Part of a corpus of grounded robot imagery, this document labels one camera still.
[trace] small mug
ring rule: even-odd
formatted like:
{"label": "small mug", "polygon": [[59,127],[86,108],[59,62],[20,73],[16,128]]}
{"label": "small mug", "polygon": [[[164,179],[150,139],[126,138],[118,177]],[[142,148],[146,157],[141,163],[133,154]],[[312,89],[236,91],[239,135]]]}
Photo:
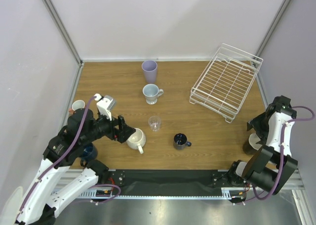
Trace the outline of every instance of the small mug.
{"label": "small mug", "polygon": [[86,167],[89,161],[96,159],[98,156],[98,150],[93,143],[88,143],[84,146],[83,154],[80,156],[80,165]]}
{"label": "small mug", "polygon": [[78,109],[82,109],[85,107],[85,102],[83,100],[76,100],[72,105],[71,105],[71,109],[73,111],[76,111]]}
{"label": "small mug", "polygon": [[138,128],[135,128],[135,129],[136,129],[136,132],[133,133],[126,142],[130,148],[138,149],[138,151],[141,154],[143,154],[144,153],[143,146],[146,143],[146,136],[142,130]]}
{"label": "small mug", "polygon": [[190,143],[184,134],[176,134],[173,138],[173,146],[177,150],[182,150],[185,147],[190,147]]}
{"label": "small mug", "polygon": [[163,89],[159,89],[155,84],[147,84],[143,88],[143,94],[146,98],[146,102],[153,105],[157,102],[157,98],[163,94]]}

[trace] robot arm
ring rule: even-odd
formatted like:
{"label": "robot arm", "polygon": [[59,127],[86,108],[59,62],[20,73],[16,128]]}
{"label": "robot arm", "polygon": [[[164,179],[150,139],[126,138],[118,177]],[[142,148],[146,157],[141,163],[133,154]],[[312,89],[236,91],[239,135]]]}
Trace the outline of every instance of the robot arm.
{"label": "robot arm", "polygon": [[247,130],[254,129],[255,135],[249,138],[250,144],[261,144],[255,155],[248,161],[233,162],[230,171],[265,191],[270,191],[274,186],[277,172],[266,167],[273,163],[280,167],[280,145],[282,126],[287,124],[284,131],[284,162],[282,174],[278,185],[273,192],[277,194],[284,186],[293,172],[297,169],[298,162],[291,157],[290,135],[294,122],[287,123],[296,118],[296,111],[290,105],[290,99],[285,96],[278,96],[268,106],[266,112],[250,120],[247,123]]}
{"label": "robot arm", "polygon": [[[87,110],[79,138],[65,157],[64,153],[70,147],[79,129],[84,109],[76,110],[68,118],[67,125],[61,129],[56,137],[49,141],[39,171],[24,195],[25,204],[17,217],[18,224],[53,224],[55,218],[78,195],[109,177],[108,168],[100,161],[92,160],[78,178],[74,179],[57,194],[51,195],[62,175],[74,163],[75,159],[83,154],[85,145],[103,136],[123,143],[135,132],[134,128],[125,123],[122,116],[118,116],[117,119],[111,116],[110,110],[115,105],[115,100],[112,97],[102,97],[96,94],[96,100],[98,101],[98,119],[95,120],[93,112]],[[51,168],[39,180],[40,175],[62,156],[64,158],[60,163]]]}

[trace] white mug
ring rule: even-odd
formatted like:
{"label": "white mug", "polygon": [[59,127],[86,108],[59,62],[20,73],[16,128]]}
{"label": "white mug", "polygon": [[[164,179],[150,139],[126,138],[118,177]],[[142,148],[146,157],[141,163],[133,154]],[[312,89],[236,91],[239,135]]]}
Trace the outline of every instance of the white mug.
{"label": "white mug", "polygon": [[153,105],[157,102],[157,98],[163,94],[163,89],[159,89],[155,84],[147,84],[143,88],[143,94],[146,98],[146,102]]}
{"label": "white mug", "polygon": [[136,132],[133,133],[126,141],[128,146],[132,149],[138,149],[138,151],[143,154],[143,146],[146,143],[146,136],[144,132],[138,128],[135,128]]}
{"label": "white mug", "polygon": [[72,110],[78,110],[85,107],[85,102],[83,100],[76,100],[72,105]]}

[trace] metal pole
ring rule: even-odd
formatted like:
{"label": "metal pole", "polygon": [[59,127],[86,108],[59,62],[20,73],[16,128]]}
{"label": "metal pole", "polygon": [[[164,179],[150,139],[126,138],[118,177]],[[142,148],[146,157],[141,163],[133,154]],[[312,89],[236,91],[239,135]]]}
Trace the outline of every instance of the metal pole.
{"label": "metal pole", "polygon": [[81,63],[79,65],[78,71],[76,73],[76,77],[75,77],[75,80],[73,82],[73,87],[72,87],[72,89],[70,91],[70,94],[69,94],[69,97],[68,97],[67,109],[65,111],[65,114],[64,114],[64,117],[63,117],[63,121],[62,121],[62,125],[60,126],[60,128],[62,128],[64,125],[67,124],[67,120],[68,120],[68,116],[69,116],[68,109],[71,108],[71,105],[72,105],[73,100],[75,98],[75,94],[76,94],[76,91],[77,91],[77,87],[78,87],[78,84],[79,84],[79,80],[80,80],[80,76],[81,76],[81,73],[82,73],[83,66],[84,66],[84,63]]}
{"label": "metal pole", "polygon": [[50,13],[53,21],[55,22],[57,28],[59,29],[60,31],[60,34],[62,35],[62,37],[64,38],[68,48],[70,49],[71,53],[73,54],[74,58],[76,59],[76,61],[78,62],[78,64],[81,64],[82,63],[82,60],[72,42],[72,40],[70,39],[69,37],[69,34],[68,32],[66,31],[65,29],[65,26],[63,25],[53,3],[51,0],[42,0],[43,3],[45,4],[48,12]]}
{"label": "metal pole", "polygon": [[277,25],[279,24],[281,18],[283,17],[285,11],[287,10],[289,4],[291,3],[292,0],[284,0],[281,7],[279,8],[279,10],[276,13],[276,16],[271,24],[271,26],[268,29],[268,32],[266,33],[265,37],[263,38],[261,44],[259,45],[259,48],[255,54],[255,56],[260,57],[262,51],[264,50],[264,48],[266,47],[269,39],[271,38],[272,34],[274,33]]}

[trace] dark mug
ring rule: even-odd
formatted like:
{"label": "dark mug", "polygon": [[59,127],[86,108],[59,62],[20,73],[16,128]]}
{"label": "dark mug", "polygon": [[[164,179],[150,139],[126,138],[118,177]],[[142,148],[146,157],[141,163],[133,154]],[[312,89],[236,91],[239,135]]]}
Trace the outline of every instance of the dark mug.
{"label": "dark mug", "polygon": [[86,167],[89,161],[96,159],[98,156],[98,150],[93,145],[93,143],[89,143],[84,146],[83,154],[80,156],[80,165],[82,167]]}
{"label": "dark mug", "polygon": [[190,143],[187,137],[184,134],[176,134],[173,139],[173,146],[177,150],[182,150],[185,147],[190,147],[192,143]]}

